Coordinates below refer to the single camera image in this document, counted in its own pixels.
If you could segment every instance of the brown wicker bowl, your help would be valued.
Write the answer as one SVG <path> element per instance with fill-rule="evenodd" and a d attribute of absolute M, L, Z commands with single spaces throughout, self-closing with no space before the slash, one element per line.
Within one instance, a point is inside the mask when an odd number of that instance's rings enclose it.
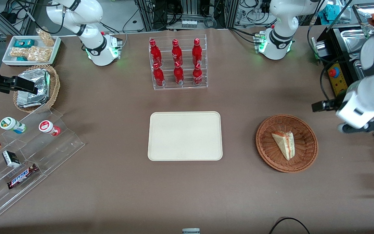
<path fill-rule="evenodd" d="M 287 161 L 276 145 L 274 131 L 294 134 L 295 156 Z M 313 130 L 300 118 L 289 114 L 273 115 L 261 123 L 256 132 L 256 147 L 264 161 L 280 172 L 301 172 L 317 158 L 318 141 Z"/>
<path fill-rule="evenodd" d="M 33 69 L 46 69 L 50 73 L 50 99 L 45 104 L 46 107 L 50 108 L 52 107 L 57 99 L 58 91 L 60 90 L 60 80 L 58 79 L 58 74 L 56 73 L 56 70 L 50 66 L 50 65 L 36 65 L 32 66 L 31 68 L 28 68 L 27 71 L 33 70 Z M 18 92 L 14 92 L 14 105 L 19 109 L 20 111 L 24 111 L 27 113 L 31 113 L 35 111 L 38 107 L 32 107 L 32 108 L 21 108 L 17 105 L 17 97 Z"/>

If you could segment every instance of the red-capped bottle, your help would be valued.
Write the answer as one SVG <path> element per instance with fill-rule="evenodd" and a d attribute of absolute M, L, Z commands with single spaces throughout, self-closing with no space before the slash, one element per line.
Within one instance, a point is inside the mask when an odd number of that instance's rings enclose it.
<path fill-rule="evenodd" d="M 162 72 L 160 65 L 157 62 L 154 62 L 154 79 L 156 79 L 156 84 L 158 86 L 165 86 L 164 73 Z"/>
<path fill-rule="evenodd" d="M 183 55 L 177 39 L 172 40 L 172 58 L 174 62 L 180 62 L 180 65 L 183 65 Z"/>
<path fill-rule="evenodd" d="M 194 85 L 200 85 L 202 83 L 202 69 L 200 68 L 200 64 L 196 64 L 193 70 L 193 84 Z"/>
<path fill-rule="evenodd" d="M 194 39 L 194 46 L 193 46 L 193 65 L 197 63 L 202 63 L 202 47 L 200 46 L 200 39 Z"/>
<path fill-rule="evenodd" d="M 153 56 L 153 61 L 157 62 L 158 65 L 162 66 L 162 56 L 161 51 L 159 47 L 157 46 L 156 40 L 151 39 L 150 40 L 150 46 L 151 46 L 151 55 Z"/>
<path fill-rule="evenodd" d="M 174 63 L 174 77 L 175 77 L 175 82 L 177 85 L 183 85 L 184 84 L 184 71 L 181 68 L 180 62 L 175 62 Z"/>

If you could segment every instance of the white tray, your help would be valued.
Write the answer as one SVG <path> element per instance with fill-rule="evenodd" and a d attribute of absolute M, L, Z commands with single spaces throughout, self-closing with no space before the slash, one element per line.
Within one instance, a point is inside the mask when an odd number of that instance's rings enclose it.
<path fill-rule="evenodd" d="M 151 161 L 220 160 L 220 114 L 216 111 L 155 112 L 150 118 Z"/>
<path fill-rule="evenodd" d="M 10 66 L 34 66 L 34 65 L 51 65 L 55 61 L 56 54 L 58 48 L 60 47 L 61 39 L 58 36 L 52 36 L 55 40 L 55 44 L 53 46 L 53 52 L 50 56 L 49 62 L 36 62 L 36 61 L 17 61 L 16 57 L 9 56 L 9 52 L 11 48 L 14 46 L 16 40 L 22 39 L 34 39 L 35 46 L 46 46 L 43 41 L 41 41 L 39 36 L 13 36 L 9 42 L 8 47 L 6 48 L 6 52 L 3 57 L 3 63 Z"/>

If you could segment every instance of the brown table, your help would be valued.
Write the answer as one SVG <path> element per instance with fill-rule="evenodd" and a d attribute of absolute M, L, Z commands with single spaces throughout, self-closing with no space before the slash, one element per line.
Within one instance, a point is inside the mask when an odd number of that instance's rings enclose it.
<path fill-rule="evenodd" d="M 315 29 L 313 35 L 322 30 Z M 256 55 L 228 30 L 130 34 L 122 59 L 106 67 L 87 58 L 77 37 L 62 38 L 54 108 L 87 145 L 0 216 L 0 234 L 176 234 L 194 227 L 203 234 L 267 234 L 282 216 L 316 234 L 374 233 L 374 136 L 342 134 L 333 112 L 312 113 L 311 104 L 324 99 L 322 66 L 306 31 L 298 30 L 280 61 Z M 154 91 L 148 38 L 190 33 L 207 34 L 209 88 Z M 2 65 L 1 74 L 24 70 Z M 150 161 L 149 118 L 156 111 L 219 112 L 223 158 Z M 302 118 L 316 133 L 318 158 L 304 172 L 278 172 L 257 153 L 258 125 L 278 113 Z M 26 114 L 0 93 L 0 120 L 7 115 Z M 304 229 L 285 221 L 275 233 Z"/>

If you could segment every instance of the aluminum foil package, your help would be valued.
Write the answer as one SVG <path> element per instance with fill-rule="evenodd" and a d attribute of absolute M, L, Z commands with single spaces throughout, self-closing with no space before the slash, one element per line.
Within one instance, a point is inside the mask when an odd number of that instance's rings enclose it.
<path fill-rule="evenodd" d="M 46 69 L 33 69 L 18 75 L 26 80 L 33 81 L 38 89 L 34 95 L 29 92 L 18 91 L 17 105 L 21 108 L 35 107 L 45 104 L 49 100 L 50 74 Z"/>

